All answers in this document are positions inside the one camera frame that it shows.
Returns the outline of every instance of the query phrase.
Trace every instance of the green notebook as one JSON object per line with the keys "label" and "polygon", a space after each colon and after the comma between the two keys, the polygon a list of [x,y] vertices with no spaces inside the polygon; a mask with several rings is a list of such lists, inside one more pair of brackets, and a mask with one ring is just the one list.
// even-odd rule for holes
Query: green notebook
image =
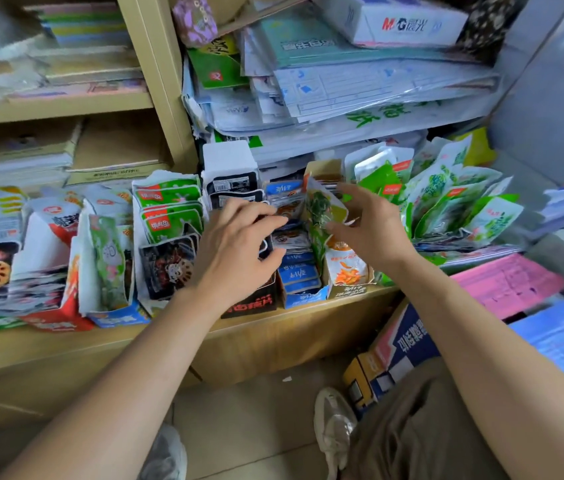
{"label": "green notebook", "polygon": [[232,35],[225,35],[201,48],[187,49],[193,69],[205,89],[248,86],[240,75],[240,51]]}

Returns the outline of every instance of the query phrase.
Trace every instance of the tile grout line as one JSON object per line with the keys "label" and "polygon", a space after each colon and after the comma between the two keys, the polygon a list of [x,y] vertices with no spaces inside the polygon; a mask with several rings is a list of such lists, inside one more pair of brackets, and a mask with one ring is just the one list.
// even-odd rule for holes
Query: tile grout line
{"label": "tile grout line", "polygon": [[236,468],[242,468],[242,467],[245,467],[246,465],[250,465],[252,463],[257,463],[257,462],[262,461],[262,460],[268,460],[270,458],[275,458],[276,456],[284,455],[286,453],[291,453],[292,451],[299,450],[300,448],[306,448],[307,446],[316,445],[316,444],[317,444],[317,441],[314,441],[314,442],[311,442],[311,443],[307,443],[305,445],[296,446],[295,448],[291,448],[290,450],[284,450],[284,451],[281,451],[279,453],[275,453],[273,455],[265,456],[264,458],[260,458],[258,460],[254,460],[254,461],[250,461],[248,463],[244,463],[242,465],[238,465],[236,467],[227,468],[226,470],[221,470],[219,472],[212,473],[211,475],[205,475],[203,477],[191,478],[191,479],[187,479],[187,480],[204,480],[205,478],[211,478],[214,475],[220,475],[222,473],[230,472],[231,470],[235,470]]}

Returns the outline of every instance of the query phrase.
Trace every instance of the forearm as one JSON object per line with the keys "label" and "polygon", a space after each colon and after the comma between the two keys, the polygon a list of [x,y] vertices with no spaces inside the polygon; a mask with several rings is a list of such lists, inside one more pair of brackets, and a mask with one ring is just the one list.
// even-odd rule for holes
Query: forearm
{"label": "forearm", "polygon": [[0,478],[135,479],[200,343],[221,313],[212,297],[196,293],[179,291]]}
{"label": "forearm", "polygon": [[425,259],[394,274],[509,475],[564,478],[564,374]]}

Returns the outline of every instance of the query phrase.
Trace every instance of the dark patterned object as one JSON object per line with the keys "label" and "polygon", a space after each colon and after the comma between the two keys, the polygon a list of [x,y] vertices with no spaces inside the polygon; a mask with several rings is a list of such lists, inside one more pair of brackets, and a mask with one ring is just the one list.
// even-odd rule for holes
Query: dark patterned object
{"label": "dark patterned object", "polygon": [[516,0],[440,0],[469,14],[457,41],[479,60],[494,64],[520,8]]}

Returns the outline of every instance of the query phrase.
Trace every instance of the hand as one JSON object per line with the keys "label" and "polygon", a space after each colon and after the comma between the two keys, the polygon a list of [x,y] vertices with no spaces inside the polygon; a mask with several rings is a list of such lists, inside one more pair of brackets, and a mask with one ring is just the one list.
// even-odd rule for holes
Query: hand
{"label": "hand", "polygon": [[418,257],[397,205],[357,185],[338,184],[338,190],[353,197],[346,206],[349,217],[359,219],[355,226],[334,221],[326,224],[336,239],[346,242],[366,263],[390,278],[406,260]]}
{"label": "hand", "polygon": [[274,216],[275,212],[275,207],[263,202],[230,198],[222,210],[211,213],[189,285],[208,304],[221,312],[229,309],[266,283],[280,266],[284,249],[258,259],[262,240],[288,220]]}

